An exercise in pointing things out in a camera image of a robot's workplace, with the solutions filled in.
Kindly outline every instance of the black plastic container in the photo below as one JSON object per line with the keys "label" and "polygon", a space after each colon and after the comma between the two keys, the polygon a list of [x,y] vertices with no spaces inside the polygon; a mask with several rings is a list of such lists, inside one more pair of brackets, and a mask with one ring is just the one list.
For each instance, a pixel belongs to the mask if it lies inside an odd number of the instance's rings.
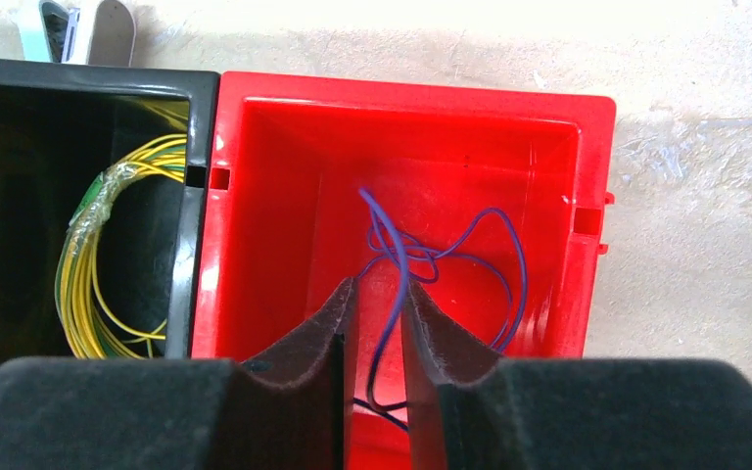
{"label": "black plastic container", "polygon": [[[99,276],[132,326],[167,313],[158,348],[188,356],[218,84],[213,72],[0,61],[0,363],[70,353],[53,292],[73,211],[112,162],[177,131],[189,138],[185,184],[151,177],[122,192]],[[188,113],[188,128],[161,113],[169,107]]]}

